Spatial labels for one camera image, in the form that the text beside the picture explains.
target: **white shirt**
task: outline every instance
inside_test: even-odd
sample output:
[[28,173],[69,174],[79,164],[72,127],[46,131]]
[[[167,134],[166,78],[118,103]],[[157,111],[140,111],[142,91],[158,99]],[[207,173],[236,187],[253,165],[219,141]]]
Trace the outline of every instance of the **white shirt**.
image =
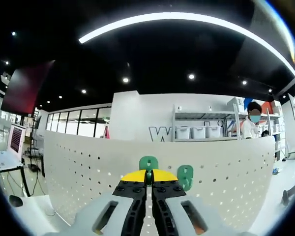
[[254,122],[252,122],[248,117],[243,122],[241,126],[241,135],[243,139],[246,138],[258,138],[260,134],[259,127],[256,126]]

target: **yellow object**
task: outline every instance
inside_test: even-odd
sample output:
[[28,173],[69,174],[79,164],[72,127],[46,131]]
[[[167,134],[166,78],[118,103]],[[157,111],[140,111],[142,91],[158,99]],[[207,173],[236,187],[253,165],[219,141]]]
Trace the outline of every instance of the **yellow object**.
[[146,170],[140,170],[140,171],[135,171],[135,172],[126,174],[121,180],[144,183],[145,176],[146,176]]
[[153,169],[154,182],[178,180],[176,176],[167,171]]

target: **screw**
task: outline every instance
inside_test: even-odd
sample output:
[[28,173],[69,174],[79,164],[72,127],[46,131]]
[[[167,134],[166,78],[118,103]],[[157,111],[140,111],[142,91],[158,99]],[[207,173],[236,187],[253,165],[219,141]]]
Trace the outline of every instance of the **screw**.
[[166,192],[166,190],[165,190],[165,188],[158,188],[157,189],[157,192],[159,192],[159,193],[164,193],[164,192]]
[[140,188],[134,188],[134,189],[133,189],[133,192],[135,192],[135,193],[140,193],[140,192],[141,192],[141,189],[140,189]]
[[174,188],[174,190],[177,191],[177,192],[179,192],[181,190],[181,187],[180,186],[177,186],[177,187]]

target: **green object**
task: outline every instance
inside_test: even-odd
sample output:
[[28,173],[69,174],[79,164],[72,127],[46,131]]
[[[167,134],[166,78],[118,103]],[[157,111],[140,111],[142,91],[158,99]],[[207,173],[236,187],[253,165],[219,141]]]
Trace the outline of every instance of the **green object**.
[[139,162],[139,170],[147,170],[147,185],[152,183],[152,170],[158,169],[158,160],[154,156],[144,156]]
[[189,191],[193,183],[193,168],[189,165],[180,166],[177,170],[177,178],[183,190]]

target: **table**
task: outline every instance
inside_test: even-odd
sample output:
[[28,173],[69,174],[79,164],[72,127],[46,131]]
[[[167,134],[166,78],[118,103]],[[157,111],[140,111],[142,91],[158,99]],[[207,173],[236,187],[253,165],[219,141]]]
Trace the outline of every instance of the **table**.
[[30,197],[30,191],[26,182],[24,165],[15,156],[8,151],[0,151],[0,173],[20,170],[22,183],[25,188],[26,195]]

